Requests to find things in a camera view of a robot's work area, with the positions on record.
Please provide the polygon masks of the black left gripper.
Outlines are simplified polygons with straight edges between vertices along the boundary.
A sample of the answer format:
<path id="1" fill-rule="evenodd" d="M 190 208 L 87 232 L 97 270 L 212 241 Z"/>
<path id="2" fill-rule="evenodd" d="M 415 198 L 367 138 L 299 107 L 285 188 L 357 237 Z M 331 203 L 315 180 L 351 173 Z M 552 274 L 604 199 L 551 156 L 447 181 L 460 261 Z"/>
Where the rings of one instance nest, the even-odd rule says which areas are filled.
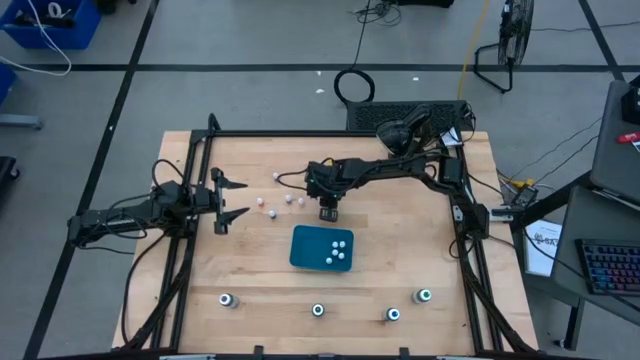
<path id="1" fill-rule="evenodd" d="M 213 189 L 209 189 L 203 184 L 198 184 L 195 187 L 192 212 L 193 215 L 213 213 L 215 215 L 214 233 L 217 235 L 226 235 L 228 233 L 228 224 L 231 224 L 236 218 L 248 212 L 250 208 L 244 207 L 224 212 L 224 198 L 222 196 L 222 190 L 218 186 L 218 181 L 221 180 L 222 188 L 230 190 L 246 188 L 247 184 L 229 180 L 217 167 L 211 169 L 211 179 L 214 182 Z"/>

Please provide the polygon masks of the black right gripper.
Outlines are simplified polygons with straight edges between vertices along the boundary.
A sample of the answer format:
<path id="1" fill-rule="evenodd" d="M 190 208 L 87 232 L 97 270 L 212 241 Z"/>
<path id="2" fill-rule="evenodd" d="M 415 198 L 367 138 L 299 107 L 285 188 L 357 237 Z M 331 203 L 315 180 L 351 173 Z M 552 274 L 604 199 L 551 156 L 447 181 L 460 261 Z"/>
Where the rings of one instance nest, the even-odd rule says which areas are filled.
<path id="1" fill-rule="evenodd" d="M 356 164 L 355 158 L 339 159 L 331 165 L 323 162 L 310 161 L 307 165 L 305 183 L 306 193 L 311 198 L 317 198 L 320 206 L 320 219 L 331 222 L 338 220 L 338 201 L 354 186 L 356 175 L 348 170 Z"/>

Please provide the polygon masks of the teal plastic bin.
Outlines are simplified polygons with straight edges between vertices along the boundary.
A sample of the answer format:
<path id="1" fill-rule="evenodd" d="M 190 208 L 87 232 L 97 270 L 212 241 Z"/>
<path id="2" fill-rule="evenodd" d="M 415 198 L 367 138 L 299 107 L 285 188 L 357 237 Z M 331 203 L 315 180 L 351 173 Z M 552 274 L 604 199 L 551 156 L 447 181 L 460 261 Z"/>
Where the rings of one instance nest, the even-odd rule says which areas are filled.
<path id="1" fill-rule="evenodd" d="M 337 248 L 339 253 L 344 253 L 345 258 L 339 259 L 333 256 L 333 242 L 345 241 L 344 248 Z M 289 262 L 294 267 L 325 271 L 325 272 L 349 272 L 352 269 L 354 255 L 354 234 L 351 230 L 328 228 L 309 225 L 297 225 L 294 227 L 290 248 Z M 333 259 L 332 264 L 326 264 L 327 257 Z"/>

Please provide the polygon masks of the black desk lamp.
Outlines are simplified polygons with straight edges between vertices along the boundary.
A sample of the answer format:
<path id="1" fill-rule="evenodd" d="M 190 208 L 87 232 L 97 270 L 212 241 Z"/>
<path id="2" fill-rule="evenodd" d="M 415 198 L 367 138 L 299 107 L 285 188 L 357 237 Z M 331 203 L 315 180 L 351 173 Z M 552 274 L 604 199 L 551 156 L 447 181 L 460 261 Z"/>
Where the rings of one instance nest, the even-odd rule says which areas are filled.
<path id="1" fill-rule="evenodd" d="M 391 157 L 414 154 L 431 135 L 431 117 L 428 105 L 416 105 L 404 117 L 378 125 L 376 137 Z"/>

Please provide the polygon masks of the black computer case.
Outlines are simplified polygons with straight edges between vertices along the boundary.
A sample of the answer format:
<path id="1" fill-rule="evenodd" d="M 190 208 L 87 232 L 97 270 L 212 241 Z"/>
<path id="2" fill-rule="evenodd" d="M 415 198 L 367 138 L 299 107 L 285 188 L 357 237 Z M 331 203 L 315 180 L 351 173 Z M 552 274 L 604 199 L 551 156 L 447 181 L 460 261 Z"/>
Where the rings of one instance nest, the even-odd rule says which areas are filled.
<path id="1" fill-rule="evenodd" d="M 465 101 L 363 102 L 348 106 L 347 129 L 374 131 L 389 120 L 402 120 L 416 107 L 428 107 L 434 125 L 451 124 L 464 130 L 473 128 L 474 120 Z"/>

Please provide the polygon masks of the black power adapter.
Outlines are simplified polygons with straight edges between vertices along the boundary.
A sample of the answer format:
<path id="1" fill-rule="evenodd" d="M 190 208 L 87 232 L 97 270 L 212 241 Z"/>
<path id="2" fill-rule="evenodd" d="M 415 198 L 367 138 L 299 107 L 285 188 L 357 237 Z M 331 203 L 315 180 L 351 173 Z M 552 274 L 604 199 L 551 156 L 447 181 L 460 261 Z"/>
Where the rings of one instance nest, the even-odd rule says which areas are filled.
<path id="1" fill-rule="evenodd" d="M 530 185 L 521 187 L 511 200 L 513 206 L 526 208 L 534 203 L 538 196 L 538 190 Z"/>

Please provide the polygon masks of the white paper sheet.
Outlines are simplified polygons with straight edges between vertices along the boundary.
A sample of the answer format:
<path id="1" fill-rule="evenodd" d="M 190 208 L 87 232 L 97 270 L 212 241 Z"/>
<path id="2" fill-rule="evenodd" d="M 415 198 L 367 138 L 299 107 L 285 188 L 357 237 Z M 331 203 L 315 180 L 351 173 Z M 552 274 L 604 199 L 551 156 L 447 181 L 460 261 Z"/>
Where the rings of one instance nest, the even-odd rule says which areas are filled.
<path id="1" fill-rule="evenodd" d="M 525 272 L 527 274 L 549 277 L 552 272 L 562 226 L 560 224 L 538 220 L 526 227 Z"/>

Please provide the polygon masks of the blue storage bin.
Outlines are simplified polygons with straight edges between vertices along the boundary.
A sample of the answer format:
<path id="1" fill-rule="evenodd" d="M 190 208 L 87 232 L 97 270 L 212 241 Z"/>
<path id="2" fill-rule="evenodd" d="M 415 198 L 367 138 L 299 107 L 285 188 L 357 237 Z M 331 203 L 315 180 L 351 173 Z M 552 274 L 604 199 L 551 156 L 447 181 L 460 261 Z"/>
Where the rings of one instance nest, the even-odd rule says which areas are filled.
<path id="1" fill-rule="evenodd" d="M 25 49 L 45 49 L 49 43 L 36 18 L 58 48 L 84 50 L 101 14 L 94 0 L 11 0 L 0 14 L 0 30 Z"/>

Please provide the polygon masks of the grey desk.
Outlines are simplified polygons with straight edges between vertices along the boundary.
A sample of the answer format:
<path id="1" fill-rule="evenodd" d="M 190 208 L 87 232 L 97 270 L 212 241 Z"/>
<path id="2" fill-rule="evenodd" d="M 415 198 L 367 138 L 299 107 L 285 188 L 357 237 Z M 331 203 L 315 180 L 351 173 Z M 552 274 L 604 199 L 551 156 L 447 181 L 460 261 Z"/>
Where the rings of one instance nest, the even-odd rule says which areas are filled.
<path id="1" fill-rule="evenodd" d="M 640 326 L 640 297 L 625 297 L 634 309 L 605 295 L 590 294 L 587 283 L 570 266 L 582 273 L 575 241 L 595 239 L 602 242 L 633 242 L 640 246 L 640 211 L 600 194 L 574 188 L 565 212 L 551 279 L 559 287 L 614 315 Z"/>

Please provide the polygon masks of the blue crate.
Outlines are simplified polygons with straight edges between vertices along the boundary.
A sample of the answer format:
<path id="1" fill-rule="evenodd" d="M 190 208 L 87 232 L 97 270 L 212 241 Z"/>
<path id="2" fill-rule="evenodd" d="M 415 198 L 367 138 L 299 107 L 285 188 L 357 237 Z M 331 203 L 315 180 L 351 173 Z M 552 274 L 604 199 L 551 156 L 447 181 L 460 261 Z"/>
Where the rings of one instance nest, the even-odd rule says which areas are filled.
<path id="1" fill-rule="evenodd" d="M 0 62 L 0 106 L 7 98 L 16 80 L 16 73 L 6 64 Z"/>

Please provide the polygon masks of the black floor fan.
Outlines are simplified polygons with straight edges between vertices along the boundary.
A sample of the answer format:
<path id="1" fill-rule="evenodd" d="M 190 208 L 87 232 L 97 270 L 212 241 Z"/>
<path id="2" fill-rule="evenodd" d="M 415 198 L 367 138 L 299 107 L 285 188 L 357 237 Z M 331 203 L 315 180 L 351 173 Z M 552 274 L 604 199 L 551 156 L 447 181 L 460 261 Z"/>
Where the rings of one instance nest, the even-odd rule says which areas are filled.
<path id="1" fill-rule="evenodd" d="M 513 89 L 513 72 L 515 67 L 522 63 L 526 54 L 534 8 L 535 0 L 505 0 L 501 12 L 498 42 L 481 46 L 474 52 L 473 73 L 501 94 Z M 480 72 L 480 54 L 493 48 L 498 50 L 498 64 L 507 69 L 509 81 L 507 88 L 500 86 Z"/>

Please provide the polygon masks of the backlit computer keyboard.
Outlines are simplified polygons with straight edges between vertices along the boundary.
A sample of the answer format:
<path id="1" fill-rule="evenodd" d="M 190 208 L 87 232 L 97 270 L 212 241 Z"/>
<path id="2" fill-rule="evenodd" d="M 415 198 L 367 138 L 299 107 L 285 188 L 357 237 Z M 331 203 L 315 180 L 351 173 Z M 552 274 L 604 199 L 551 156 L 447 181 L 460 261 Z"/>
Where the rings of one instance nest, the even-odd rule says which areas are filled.
<path id="1" fill-rule="evenodd" d="M 640 297 L 640 242 L 577 239 L 575 244 L 591 294 Z"/>

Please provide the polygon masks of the grey side table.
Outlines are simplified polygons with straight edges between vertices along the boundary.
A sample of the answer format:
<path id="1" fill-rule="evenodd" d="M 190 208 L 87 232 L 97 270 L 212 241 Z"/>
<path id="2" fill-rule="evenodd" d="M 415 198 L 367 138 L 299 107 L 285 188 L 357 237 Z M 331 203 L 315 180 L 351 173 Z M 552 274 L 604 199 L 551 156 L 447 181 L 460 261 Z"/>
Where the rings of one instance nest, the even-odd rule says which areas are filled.
<path id="1" fill-rule="evenodd" d="M 621 135 L 640 132 L 640 124 L 622 117 L 622 98 L 631 89 L 622 80 L 609 85 L 590 178 L 594 185 L 640 205 L 640 151 L 618 142 Z"/>

